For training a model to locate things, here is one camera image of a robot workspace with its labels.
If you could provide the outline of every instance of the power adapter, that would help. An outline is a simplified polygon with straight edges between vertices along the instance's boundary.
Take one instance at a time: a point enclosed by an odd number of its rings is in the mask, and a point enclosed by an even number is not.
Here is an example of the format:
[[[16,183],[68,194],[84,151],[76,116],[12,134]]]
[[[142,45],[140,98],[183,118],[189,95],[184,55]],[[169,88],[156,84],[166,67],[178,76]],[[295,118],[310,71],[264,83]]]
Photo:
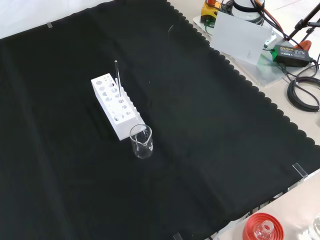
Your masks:
[[[271,50],[272,60],[287,67],[305,67],[313,61],[308,51],[290,46],[275,45]]]

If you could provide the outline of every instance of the electronic device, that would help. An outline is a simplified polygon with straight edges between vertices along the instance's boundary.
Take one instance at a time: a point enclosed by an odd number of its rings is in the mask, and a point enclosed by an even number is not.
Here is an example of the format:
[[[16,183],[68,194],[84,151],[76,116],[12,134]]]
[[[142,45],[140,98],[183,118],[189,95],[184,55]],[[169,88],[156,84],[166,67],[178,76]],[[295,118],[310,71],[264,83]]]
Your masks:
[[[216,0],[205,0],[201,9],[201,23],[215,23],[221,3]]]
[[[275,45],[271,50],[272,60],[287,67],[305,67],[313,61],[308,51],[290,46]]]

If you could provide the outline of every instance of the red cap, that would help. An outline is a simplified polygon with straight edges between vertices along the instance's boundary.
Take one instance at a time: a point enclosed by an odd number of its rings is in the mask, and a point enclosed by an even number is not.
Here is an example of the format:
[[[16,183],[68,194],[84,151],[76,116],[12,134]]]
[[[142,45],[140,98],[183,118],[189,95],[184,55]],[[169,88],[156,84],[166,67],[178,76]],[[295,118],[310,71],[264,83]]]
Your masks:
[[[263,223],[264,221],[271,221],[274,226],[274,236],[272,240],[284,240],[285,233],[284,229],[281,226],[280,222],[270,214],[267,213],[256,213],[253,214],[245,224],[245,227],[242,232],[243,240],[257,240],[254,229],[256,225]]]

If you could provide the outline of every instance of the glass stirring rod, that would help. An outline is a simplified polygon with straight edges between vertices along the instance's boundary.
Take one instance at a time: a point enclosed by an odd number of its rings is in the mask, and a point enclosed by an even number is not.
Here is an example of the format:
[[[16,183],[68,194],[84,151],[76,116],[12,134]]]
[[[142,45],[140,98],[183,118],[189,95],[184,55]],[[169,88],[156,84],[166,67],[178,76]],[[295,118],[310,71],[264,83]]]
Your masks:
[[[115,66],[115,74],[116,74],[116,78],[118,80],[118,88],[119,88],[119,97],[121,97],[121,82],[120,82],[120,75],[119,75],[119,67],[118,67],[118,61],[115,60],[114,61],[114,66]]]

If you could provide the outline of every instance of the clear plastic clip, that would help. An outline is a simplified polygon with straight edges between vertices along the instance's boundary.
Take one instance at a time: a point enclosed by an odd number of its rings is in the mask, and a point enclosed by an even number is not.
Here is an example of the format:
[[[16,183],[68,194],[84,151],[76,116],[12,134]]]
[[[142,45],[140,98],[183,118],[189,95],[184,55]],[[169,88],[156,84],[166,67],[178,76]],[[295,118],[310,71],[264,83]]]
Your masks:
[[[292,167],[301,175],[302,179],[308,177],[308,173],[299,165],[299,163],[295,163]]]
[[[173,235],[173,239],[174,240],[183,240],[179,232],[176,233],[175,235]]]

